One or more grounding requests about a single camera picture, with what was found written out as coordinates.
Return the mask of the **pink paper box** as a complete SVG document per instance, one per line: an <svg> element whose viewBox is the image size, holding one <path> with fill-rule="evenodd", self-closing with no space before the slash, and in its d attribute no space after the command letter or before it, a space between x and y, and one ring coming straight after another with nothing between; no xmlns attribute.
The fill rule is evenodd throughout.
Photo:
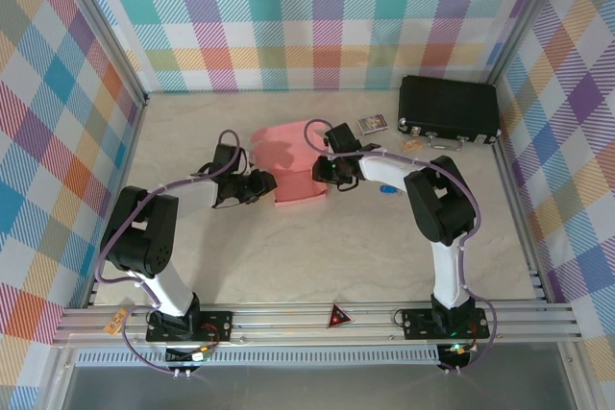
<svg viewBox="0 0 615 410"><path fill-rule="evenodd" d="M298 205L325 199L329 188L312 178L319 154L304 137L307 120L262 128L251 136L256 167L273 175L274 205Z"/></svg>

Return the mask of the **printed playing card box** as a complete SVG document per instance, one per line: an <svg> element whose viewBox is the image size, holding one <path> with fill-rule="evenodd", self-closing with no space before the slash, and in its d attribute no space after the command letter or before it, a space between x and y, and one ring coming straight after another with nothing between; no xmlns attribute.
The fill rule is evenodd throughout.
<svg viewBox="0 0 615 410"><path fill-rule="evenodd" d="M389 128L387 121L381 113L359 118L357 125L363 135L383 132Z"/></svg>

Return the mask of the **black briefcase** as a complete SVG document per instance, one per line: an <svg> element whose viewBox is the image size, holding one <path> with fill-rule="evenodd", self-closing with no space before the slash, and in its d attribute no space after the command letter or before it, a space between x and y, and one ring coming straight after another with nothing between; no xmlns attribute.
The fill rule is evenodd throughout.
<svg viewBox="0 0 615 410"><path fill-rule="evenodd" d="M496 87L405 76L399 90L397 129L433 141L494 144L502 134Z"/></svg>

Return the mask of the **red triangle emblem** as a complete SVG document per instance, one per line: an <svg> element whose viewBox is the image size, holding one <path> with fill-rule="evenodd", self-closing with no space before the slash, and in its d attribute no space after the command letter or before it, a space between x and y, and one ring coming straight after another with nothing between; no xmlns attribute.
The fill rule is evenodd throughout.
<svg viewBox="0 0 615 410"><path fill-rule="evenodd" d="M332 305L327 328L349 324L353 321L350 315L337 303Z"/></svg>

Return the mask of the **controller board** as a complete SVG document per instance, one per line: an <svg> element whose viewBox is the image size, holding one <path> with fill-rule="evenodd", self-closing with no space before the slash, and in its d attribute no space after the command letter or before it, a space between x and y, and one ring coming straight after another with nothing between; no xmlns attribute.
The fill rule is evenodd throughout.
<svg viewBox="0 0 615 410"><path fill-rule="evenodd" d="M200 363L210 360L214 347L202 346L194 350L166 349L164 360L166 363Z"/></svg>
<svg viewBox="0 0 615 410"><path fill-rule="evenodd" d="M468 366L476 347L470 344L440 345L438 348L438 367L444 371Z"/></svg>

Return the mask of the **orange tag label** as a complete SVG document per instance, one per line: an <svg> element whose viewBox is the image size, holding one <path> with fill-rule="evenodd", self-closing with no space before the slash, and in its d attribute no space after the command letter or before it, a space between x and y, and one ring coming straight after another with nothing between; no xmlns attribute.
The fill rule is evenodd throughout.
<svg viewBox="0 0 615 410"><path fill-rule="evenodd" d="M127 314L128 312L125 309L119 309L105 325L104 331L111 336L117 334L121 330Z"/></svg>

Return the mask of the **grey metal sheet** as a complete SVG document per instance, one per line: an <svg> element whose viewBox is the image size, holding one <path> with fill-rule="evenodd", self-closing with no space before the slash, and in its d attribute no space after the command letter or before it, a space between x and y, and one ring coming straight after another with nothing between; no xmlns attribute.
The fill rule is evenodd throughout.
<svg viewBox="0 0 615 410"><path fill-rule="evenodd" d="M61 410L578 410L554 373L437 373L426 367L213 367L174 379L149 369L80 367Z"/></svg>

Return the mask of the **right controller board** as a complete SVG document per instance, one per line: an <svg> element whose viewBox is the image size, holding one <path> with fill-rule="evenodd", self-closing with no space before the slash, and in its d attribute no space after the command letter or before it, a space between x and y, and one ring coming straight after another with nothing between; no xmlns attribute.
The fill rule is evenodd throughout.
<svg viewBox="0 0 615 410"><path fill-rule="evenodd" d="M468 366L476 347L470 344L440 345L438 348L438 367L444 371Z"/></svg>

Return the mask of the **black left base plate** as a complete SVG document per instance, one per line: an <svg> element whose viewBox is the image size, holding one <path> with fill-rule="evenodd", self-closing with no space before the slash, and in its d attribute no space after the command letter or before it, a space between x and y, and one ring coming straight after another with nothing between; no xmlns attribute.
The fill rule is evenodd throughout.
<svg viewBox="0 0 615 410"><path fill-rule="evenodd" d="M231 311L200 311L174 317L155 311L147 317L146 341L228 343L231 339Z"/></svg>

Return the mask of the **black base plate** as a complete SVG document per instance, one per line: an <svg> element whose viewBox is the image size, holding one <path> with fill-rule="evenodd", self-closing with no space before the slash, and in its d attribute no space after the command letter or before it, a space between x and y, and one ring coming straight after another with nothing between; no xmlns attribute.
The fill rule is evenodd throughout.
<svg viewBox="0 0 615 410"><path fill-rule="evenodd" d="M402 328L406 340L473 340L487 339L490 329L486 314L474 308L460 320L447 325L443 317L435 316L432 309L403 309Z"/></svg>
<svg viewBox="0 0 615 410"><path fill-rule="evenodd" d="M147 317L146 341L228 343L231 339L231 311L200 311L174 317L155 311Z"/></svg>

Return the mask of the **aluminium frame rail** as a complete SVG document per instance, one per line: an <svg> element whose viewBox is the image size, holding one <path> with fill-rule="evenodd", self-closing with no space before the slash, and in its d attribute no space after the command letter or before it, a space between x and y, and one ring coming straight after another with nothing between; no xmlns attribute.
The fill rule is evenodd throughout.
<svg viewBox="0 0 615 410"><path fill-rule="evenodd" d="M495 311L485 310L480 326L489 328L498 343L577 342L580 327L571 305L543 300L496 301ZM206 304L207 311L233 313L231 338L234 346L366 346L399 345L403 328L412 321L405 309L427 308L427 302L343 302L352 319L342 326L329 326L330 302ZM55 334L55 347L72 345L117 346L121 336L105 331L119 310L112 305L68 309Z"/></svg>

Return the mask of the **aluminium right side rail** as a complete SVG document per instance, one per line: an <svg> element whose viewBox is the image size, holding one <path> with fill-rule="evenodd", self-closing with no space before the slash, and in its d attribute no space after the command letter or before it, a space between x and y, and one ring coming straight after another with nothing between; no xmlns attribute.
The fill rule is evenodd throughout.
<svg viewBox="0 0 615 410"><path fill-rule="evenodd" d="M503 182L512 220L527 262L529 278L534 287L535 297L543 302L554 302L554 292L545 273L543 261L539 256L529 218L525 213L520 189L501 138L492 146L492 150Z"/></svg>

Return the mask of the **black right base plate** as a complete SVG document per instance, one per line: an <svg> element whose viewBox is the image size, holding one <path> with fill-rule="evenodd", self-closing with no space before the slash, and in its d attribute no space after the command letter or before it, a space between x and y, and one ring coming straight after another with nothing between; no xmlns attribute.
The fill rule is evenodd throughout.
<svg viewBox="0 0 615 410"><path fill-rule="evenodd" d="M402 328L406 340L473 340L487 339L490 329L486 314L474 308L460 320L447 325L443 317L435 316L432 309L403 309Z"/></svg>

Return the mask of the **aluminium left frame post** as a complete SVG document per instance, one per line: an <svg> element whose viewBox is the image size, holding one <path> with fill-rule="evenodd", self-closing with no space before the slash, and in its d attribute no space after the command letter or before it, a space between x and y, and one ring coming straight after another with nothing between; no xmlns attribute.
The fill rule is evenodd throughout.
<svg viewBox="0 0 615 410"><path fill-rule="evenodd" d="M119 77L129 89L131 95L145 108L148 94L134 71L127 55L120 45L114 31L97 0L75 0L95 37L99 39L115 66Z"/></svg>

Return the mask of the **aluminium right frame post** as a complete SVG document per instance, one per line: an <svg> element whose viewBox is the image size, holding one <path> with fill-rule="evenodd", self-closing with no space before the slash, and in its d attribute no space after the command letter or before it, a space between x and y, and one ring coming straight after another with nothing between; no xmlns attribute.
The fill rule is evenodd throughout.
<svg viewBox="0 0 615 410"><path fill-rule="evenodd" d="M503 26L490 49L481 74L488 84L495 84L510 65L523 37L540 13L546 0L504 0Z"/></svg>

